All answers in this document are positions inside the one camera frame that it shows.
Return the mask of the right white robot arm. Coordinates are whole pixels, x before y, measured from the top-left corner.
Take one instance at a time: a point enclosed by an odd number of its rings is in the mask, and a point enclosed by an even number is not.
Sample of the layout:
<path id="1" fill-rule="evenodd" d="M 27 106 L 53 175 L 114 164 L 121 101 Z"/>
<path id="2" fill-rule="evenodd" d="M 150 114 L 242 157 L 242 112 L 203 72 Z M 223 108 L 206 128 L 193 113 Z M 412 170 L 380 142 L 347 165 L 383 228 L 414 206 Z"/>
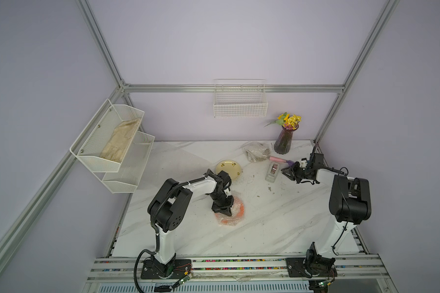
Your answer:
<path id="1" fill-rule="evenodd" d="M 310 183 L 330 188 L 328 209 L 330 220 L 317 241 L 306 252 L 306 257 L 293 264 L 290 270 L 303 277 L 332 275 L 339 249 L 351 230 L 368 220 L 372 213 L 369 181 L 348 176 L 348 169 L 335 169 L 325 164 L 325 157 L 313 151 L 309 159 L 302 159 L 283 168 L 282 174 L 297 184 Z"/>

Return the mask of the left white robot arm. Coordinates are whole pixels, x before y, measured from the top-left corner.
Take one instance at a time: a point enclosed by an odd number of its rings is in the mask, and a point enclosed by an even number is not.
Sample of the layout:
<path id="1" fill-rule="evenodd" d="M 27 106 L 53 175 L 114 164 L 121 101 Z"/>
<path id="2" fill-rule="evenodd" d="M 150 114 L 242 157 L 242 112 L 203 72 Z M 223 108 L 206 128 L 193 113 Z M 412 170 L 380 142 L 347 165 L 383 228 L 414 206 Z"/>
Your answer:
<path id="1" fill-rule="evenodd" d="M 154 260 L 158 264 L 166 267 L 176 259 L 172 231 L 181 224 L 193 195 L 208 195 L 214 213 L 232 216 L 231 184 L 227 172 L 216 174 L 210 169 L 197 179 L 180 183 L 169 178 L 163 183 L 147 209 L 150 226 L 155 230 Z"/>

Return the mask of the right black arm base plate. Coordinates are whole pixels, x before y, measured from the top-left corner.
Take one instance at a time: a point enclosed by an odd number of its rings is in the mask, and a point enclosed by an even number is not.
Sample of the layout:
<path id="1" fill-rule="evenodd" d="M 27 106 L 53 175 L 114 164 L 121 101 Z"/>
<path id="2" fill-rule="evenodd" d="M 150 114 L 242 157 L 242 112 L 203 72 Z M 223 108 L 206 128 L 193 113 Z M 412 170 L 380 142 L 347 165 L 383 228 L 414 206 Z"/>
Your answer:
<path id="1" fill-rule="evenodd" d="M 286 258 L 288 276 L 314 278 L 314 277 L 335 277 L 335 258 L 318 257 L 316 260 L 307 258 Z"/>

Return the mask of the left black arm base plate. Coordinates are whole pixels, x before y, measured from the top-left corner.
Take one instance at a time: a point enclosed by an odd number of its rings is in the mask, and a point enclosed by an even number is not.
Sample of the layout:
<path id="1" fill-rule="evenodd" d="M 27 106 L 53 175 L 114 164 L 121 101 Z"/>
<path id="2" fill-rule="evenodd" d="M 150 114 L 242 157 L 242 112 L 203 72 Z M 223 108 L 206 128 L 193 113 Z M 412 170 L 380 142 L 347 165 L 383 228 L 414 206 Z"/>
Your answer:
<path id="1" fill-rule="evenodd" d="M 181 279 L 192 268 L 192 260 L 179 259 L 170 261 L 167 264 L 161 264 L 155 258 L 147 259 L 143 262 L 143 268 L 140 273 L 142 280 L 159 279 Z"/>

